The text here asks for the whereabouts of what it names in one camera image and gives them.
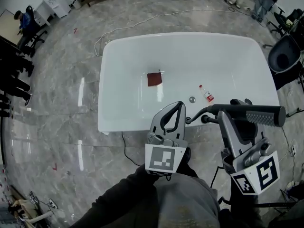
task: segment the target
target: marble floor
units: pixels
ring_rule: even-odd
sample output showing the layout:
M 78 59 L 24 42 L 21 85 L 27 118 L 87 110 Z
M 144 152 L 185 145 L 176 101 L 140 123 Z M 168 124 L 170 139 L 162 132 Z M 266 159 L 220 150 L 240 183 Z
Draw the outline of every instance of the marble floor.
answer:
M 252 0 L 246 0 L 246 6 L 253 5 Z M 54 227 L 73 224 L 99 195 L 136 169 L 124 156 L 121 133 L 106 135 L 97 129 L 102 59 L 95 56 L 95 42 L 115 28 L 134 25 L 156 14 L 190 9 L 229 11 L 223 0 L 105 0 L 90 8 L 85 5 L 72 10 L 68 16 L 53 21 L 45 43 L 32 59 L 33 75 L 20 76 L 31 85 L 33 98 L 27 107 L 23 100 L 12 98 L 14 119 L 4 120 L 3 136 L 10 183 L 27 197 L 33 191 L 43 202 L 52 198 L 59 206 L 49 218 Z M 115 31 L 106 35 L 97 49 L 102 54 L 105 44 L 113 39 L 184 31 L 246 36 L 260 45 L 275 41 L 267 28 L 249 16 L 202 11 L 157 17 L 135 28 Z M 77 104 L 80 86 L 84 88 L 81 107 Z M 288 112 L 303 108 L 303 92 L 296 82 L 279 90 L 278 96 Z M 304 114 L 298 114 L 287 119 L 284 126 L 289 143 L 297 147 L 294 180 L 302 174 L 303 119 Z M 123 134 L 128 155 L 137 163 L 144 163 L 147 132 Z M 279 190 L 293 179 L 293 158 L 286 154 L 288 147 L 282 129 L 267 128 L 266 135 L 278 151 L 281 179 L 260 196 L 260 202 L 279 200 Z M 192 149 L 190 166 L 211 184 L 216 167 L 221 165 L 223 143 L 219 127 L 214 124 L 187 128 L 185 139 Z M 224 171 L 218 172 L 214 188 L 219 197 L 229 198 L 230 179 Z M 274 213 L 272 209 L 261 209 L 261 215 L 267 222 Z

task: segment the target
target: white bathtub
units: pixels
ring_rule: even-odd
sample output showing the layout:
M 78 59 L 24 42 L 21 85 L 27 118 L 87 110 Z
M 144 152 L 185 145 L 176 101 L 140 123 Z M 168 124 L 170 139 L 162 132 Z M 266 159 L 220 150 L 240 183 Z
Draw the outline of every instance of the white bathtub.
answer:
M 162 85 L 148 87 L 147 74 L 159 70 Z M 214 33 L 137 36 L 105 46 L 98 130 L 148 130 L 154 115 L 177 101 L 193 117 L 208 105 L 199 85 L 211 92 L 213 103 L 248 98 L 255 105 L 279 105 L 267 61 L 251 38 Z M 189 102 L 191 96 L 195 103 Z M 190 126 L 201 124 L 197 119 Z

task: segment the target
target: gray pants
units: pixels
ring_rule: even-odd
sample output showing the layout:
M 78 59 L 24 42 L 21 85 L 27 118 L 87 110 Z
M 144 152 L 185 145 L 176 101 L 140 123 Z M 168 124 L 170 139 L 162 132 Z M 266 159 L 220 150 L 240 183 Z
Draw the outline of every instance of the gray pants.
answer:
M 268 12 L 270 7 L 274 3 L 275 2 L 272 0 L 256 0 L 255 8 L 253 11 L 254 11 L 255 15 L 259 16 L 263 20 L 265 14 Z

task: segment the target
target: drain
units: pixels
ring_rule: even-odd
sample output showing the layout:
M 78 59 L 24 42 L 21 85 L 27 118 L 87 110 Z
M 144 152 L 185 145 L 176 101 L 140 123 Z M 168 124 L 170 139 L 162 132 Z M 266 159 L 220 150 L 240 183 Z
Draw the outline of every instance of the drain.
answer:
M 190 101 L 191 103 L 194 103 L 194 102 L 195 102 L 195 97 L 191 96 L 191 97 L 189 98 L 189 101 Z

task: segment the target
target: small bottle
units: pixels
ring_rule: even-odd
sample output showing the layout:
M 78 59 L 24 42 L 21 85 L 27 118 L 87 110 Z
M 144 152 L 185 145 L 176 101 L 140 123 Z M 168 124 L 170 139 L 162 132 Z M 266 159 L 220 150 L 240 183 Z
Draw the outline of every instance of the small bottle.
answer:
M 209 91 L 206 91 L 202 85 L 200 85 L 199 89 L 202 95 L 204 96 L 204 98 L 206 98 L 209 103 L 214 99 L 213 95 Z

